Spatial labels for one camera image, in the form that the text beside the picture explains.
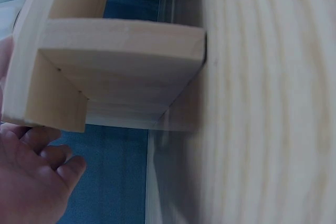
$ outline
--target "blue surface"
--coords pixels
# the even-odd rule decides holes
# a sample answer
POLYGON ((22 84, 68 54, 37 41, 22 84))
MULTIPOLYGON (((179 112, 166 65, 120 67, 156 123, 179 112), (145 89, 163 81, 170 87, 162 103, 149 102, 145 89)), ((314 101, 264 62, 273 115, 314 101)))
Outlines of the blue surface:
POLYGON ((107 0, 104 18, 157 21, 160 0, 107 0))
MULTIPOLYGON (((104 17, 157 21, 158 10, 159 0, 108 0, 104 17)), ((147 130, 87 125, 55 144, 88 163, 59 224, 145 223, 147 130)))

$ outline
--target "finger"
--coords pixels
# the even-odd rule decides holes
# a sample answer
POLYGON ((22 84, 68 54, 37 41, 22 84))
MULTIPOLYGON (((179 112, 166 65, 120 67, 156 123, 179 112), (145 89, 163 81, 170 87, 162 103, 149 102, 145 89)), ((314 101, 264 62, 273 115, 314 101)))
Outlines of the finger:
POLYGON ((86 162, 83 157, 75 156, 67 163, 57 168, 57 174, 62 178, 65 185, 69 188, 69 195, 74 190, 80 177, 86 169, 86 162))
POLYGON ((1 129, 13 132, 17 136, 17 138, 20 139, 31 128, 30 127, 25 127, 25 126, 19 126, 19 125, 11 124, 11 123, 4 123, 4 124, 1 125, 1 129))
POLYGON ((56 170, 59 166, 64 164, 66 160, 71 158, 71 155, 71 148, 65 144, 60 146, 47 146, 40 153, 40 156, 48 162, 53 170, 56 170))
POLYGON ((35 153, 39 154, 50 142, 61 137, 61 131, 48 127, 30 129, 21 141, 28 145, 35 153))

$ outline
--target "wooden edge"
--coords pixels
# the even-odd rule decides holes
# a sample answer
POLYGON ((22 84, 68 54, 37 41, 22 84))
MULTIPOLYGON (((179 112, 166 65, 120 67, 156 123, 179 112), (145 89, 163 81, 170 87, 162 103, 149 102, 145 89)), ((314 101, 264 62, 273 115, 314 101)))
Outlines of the wooden edge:
POLYGON ((102 15, 104 1, 26 0, 14 28, 14 51, 4 90, 2 120, 22 125, 38 123, 70 131, 83 130, 85 97, 78 94, 75 86, 58 72, 51 62, 38 54, 38 44, 48 17, 76 17, 81 11, 86 17, 96 17, 98 14, 102 15), (45 88, 48 83, 53 83, 55 86, 45 88), (69 104, 77 101, 76 105, 72 105, 78 111, 69 114, 69 104, 65 102, 62 94, 68 97, 69 104), (64 114, 57 115, 57 110, 61 110, 64 114))
POLYGON ((124 19, 50 19, 39 47, 203 61, 204 41, 205 31, 198 27, 124 19))

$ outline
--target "light wood surface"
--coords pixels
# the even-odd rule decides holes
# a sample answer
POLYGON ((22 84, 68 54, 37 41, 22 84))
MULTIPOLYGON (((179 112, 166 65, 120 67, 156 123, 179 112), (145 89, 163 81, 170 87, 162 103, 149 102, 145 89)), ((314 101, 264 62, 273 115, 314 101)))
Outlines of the light wood surface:
POLYGON ((204 47, 196 27, 55 19, 39 51, 89 99, 88 123, 151 129, 202 66, 204 47))
POLYGON ((4 121, 69 131, 83 131, 85 121, 154 127, 201 68, 205 32, 93 19, 105 3, 26 1, 14 30, 4 121))
POLYGON ((203 0, 207 63, 151 131, 147 223, 335 223, 335 4, 203 0))
POLYGON ((49 16, 72 17, 81 11, 85 17, 97 17, 102 15, 105 1, 26 0, 13 32, 14 51, 4 90, 3 121, 83 130, 79 123, 85 121, 86 98, 60 72, 54 71, 55 66, 40 57, 37 46, 49 16), (55 89, 46 88, 49 84, 55 89), (74 108, 79 110, 76 113, 69 109, 74 101, 74 108))

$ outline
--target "wooden board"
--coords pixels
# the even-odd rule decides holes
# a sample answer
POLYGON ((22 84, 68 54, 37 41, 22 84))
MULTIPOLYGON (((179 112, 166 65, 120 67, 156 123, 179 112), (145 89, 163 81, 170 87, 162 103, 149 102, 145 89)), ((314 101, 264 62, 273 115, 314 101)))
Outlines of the wooden board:
POLYGON ((78 122, 85 121, 85 97, 79 95, 75 86, 60 72, 52 70, 57 69, 55 66, 38 56, 37 46, 48 17, 73 17, 79 13, 84 17, 97 17, 102 15, 105 1, 26 0, 13 33, 14 51, 4 90, 3 121, 83 131, 84 125, 79 127, 78 122), (51 83, 56 85, 55 90, 45 88, 51 83), (44 101, 43 106, 35 102, 39 100, 44 101), (77 101, 78 113, 69 110, 73 101, 77 101))
POLYGON ((42 37, 39 52, 89 99, 93 124, 151 129, 204 59, 196 27, 51 19, 42 37))
POLYGON ((150 133, 148 224, 335 223, 335 4, 203 0, 206 66, 150 133))

